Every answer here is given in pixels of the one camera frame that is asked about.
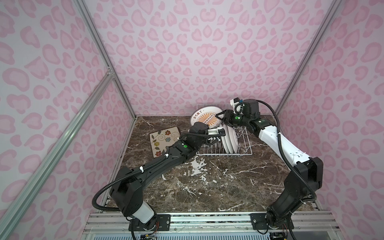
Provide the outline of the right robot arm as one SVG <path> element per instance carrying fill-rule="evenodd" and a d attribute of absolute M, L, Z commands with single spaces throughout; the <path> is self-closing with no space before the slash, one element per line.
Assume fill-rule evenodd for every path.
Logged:
<path fill-rule="evenodd" d="M 280 120 L 273 108 L 261 100 L 233 100 L 231 110 L 224 110 L 216 117 L 229 127 L 245 127 L 249 133 L 267 144 L 290 170 L 284 180 L 284 190 L 268 206 L 265 219 L 271 229 L 286 226 L 289 229 L 293 213 L 307 202 L 317 200 L 316 191 L 323 184 L 324 163 L 312 158 L 282 133 Z"/>

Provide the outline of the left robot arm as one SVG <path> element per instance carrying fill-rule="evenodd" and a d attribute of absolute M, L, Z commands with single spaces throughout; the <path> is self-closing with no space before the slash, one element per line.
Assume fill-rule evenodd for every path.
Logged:
<path fill-rule="evenodd" d="M 123 216 L 135 217 L 144 224 L 154 218 L 154 210 L 143 200 L 144 189 L 164 173 L 193 158 L 207 141 L 208 130 L 208 125 L 197 122 L 160 157 L 134 169 L 119 170 L 116 180 L 122 180 L 112 185 L 110 196 Z"/>

